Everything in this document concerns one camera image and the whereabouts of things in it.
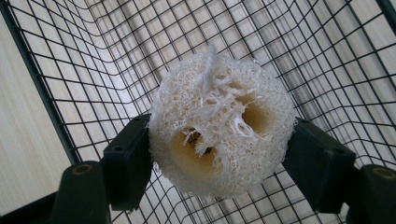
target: loofah fiber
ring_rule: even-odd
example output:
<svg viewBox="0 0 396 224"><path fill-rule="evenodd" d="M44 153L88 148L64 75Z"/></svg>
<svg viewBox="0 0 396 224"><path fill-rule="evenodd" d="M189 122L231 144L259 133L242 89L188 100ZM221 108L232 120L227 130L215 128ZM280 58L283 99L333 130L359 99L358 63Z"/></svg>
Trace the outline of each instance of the loofah fiber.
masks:
<svg viewBox="0 0 396 224"><path fill-rule="evenodd" d="M288 93L257 64L210 48L169 72L148 126L153 159L175 186L230 198L283 160L294 112Z"/></svg>

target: loofah sponge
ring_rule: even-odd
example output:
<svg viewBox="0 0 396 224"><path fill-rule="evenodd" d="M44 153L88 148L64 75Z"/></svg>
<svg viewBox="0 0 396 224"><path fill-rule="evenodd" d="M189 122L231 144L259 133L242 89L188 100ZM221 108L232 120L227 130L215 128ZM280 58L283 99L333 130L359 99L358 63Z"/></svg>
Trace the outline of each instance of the loofah sponge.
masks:
<svg viewBox="0 0 396 224"><path fill-rule="evenodd" d="M283 160L294 112L288 93L257 64L210 48L169 72L148 126L153 159L175 186L229 198Z"/></svg>

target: metal grid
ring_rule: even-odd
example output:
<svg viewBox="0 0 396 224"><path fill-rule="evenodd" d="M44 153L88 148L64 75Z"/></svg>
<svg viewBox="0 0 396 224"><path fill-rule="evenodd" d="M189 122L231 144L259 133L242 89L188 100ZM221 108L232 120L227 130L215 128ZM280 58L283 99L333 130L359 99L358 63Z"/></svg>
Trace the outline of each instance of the metal grid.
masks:
<svg viewBox="0 0 396 224"><path fill-rule="evenodd" d="M255 60L296 113L357 155L396 168L396 38L374 0L2 1L71 162L96 160L149 112L172 66L208 44ZM313 212L279 165L248 195L203 199L153 172L139 210L115 223L338 223Z"/></svg>

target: white loofah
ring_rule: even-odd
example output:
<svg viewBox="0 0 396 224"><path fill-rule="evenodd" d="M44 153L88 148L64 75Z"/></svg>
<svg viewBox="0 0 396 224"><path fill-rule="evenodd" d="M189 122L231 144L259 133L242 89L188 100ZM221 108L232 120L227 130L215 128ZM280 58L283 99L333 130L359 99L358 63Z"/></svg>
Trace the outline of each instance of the white loofah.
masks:
<svg viewBox="0 0 396 224"><path fill-rule="evenodd" d="M254 62L199 53L169 72L152 104L150 152L199 196L233 197L271 174L294 127L291 99Z"/></svg>

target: wire mesh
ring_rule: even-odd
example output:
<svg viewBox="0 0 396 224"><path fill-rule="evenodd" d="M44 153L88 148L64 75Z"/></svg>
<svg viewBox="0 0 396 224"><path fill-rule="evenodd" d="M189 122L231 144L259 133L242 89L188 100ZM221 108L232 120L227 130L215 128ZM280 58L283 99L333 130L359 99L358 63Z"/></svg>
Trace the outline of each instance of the wire mesh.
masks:
<svg viewBox="0 0 396 224"><path fill-rule="evenodd" d="M358 155L396 169L396 37L374 0L3 1L71 162L96 160L149 112L175 64L208 44L255 60L296 112ZM114 223L338 223L317 214L281 165L246 197L179 192L153 171L134 212Z"/></svg>

